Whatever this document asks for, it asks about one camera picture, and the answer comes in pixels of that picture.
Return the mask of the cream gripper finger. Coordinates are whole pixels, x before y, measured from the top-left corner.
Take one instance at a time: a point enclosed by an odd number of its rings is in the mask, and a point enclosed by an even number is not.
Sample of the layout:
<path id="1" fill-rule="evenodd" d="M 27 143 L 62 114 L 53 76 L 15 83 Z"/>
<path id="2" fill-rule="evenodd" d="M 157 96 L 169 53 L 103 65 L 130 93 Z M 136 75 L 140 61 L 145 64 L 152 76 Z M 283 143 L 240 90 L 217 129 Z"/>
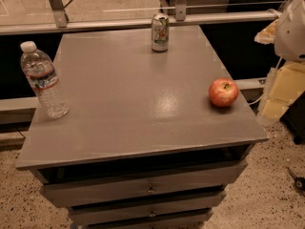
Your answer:
<path id="1" fill-rule="evenodd" d="M 275 19 L 275 21 L 269 24 L 265 29 L 258 32 L 254 37 L 254 41 L 264 45 L 273 44 L 275 40 L 275 29 L 277 22 L 278 20 Z"/>
<path id="2" fill-rule="evenodd" d="M 276 123 L 304 92 L 304 63 L 285 62 L 280 69 L 271 68 L 258 106 L 258 121 L 264 126 Z"/>

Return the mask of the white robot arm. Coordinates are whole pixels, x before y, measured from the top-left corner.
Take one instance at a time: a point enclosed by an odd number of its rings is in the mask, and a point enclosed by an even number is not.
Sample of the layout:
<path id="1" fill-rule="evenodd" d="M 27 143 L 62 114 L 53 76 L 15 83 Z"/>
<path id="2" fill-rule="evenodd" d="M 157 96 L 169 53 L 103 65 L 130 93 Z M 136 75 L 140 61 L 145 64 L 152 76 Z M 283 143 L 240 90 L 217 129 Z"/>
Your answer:
<path id="1" fill-rule="evenodd" d="M 292 0 L 281 16 L 254 38 L 274 43 L 274 52 L 285 61 L 271 68 L 264 84 L 257 118 L 267 126 L 277 122 L 305 92 L 305 0 Z"/>

